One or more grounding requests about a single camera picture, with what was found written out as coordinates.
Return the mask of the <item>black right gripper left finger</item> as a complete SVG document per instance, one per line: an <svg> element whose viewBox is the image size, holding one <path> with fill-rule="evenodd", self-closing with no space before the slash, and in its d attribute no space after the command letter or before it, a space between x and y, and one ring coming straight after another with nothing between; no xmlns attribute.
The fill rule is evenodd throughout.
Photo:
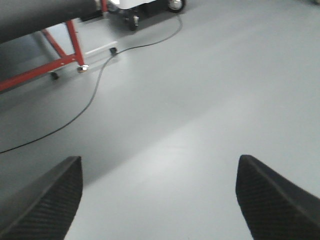
<svg viewBox="0 0 320 240"><path fill-rule="evenodd" d="M0 238L63 240L82 194L82 158L70 156L0 202Z"/></svg>

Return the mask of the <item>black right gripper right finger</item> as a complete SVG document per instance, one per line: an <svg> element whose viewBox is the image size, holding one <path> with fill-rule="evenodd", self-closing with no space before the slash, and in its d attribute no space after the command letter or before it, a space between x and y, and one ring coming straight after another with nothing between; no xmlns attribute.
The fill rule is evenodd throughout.
<svg viewBox="0 0 320 240"><path fill-rule="evenodd" d="M235 194L253 239L320 238L320 199L251 155L239 158Z"/></svg>

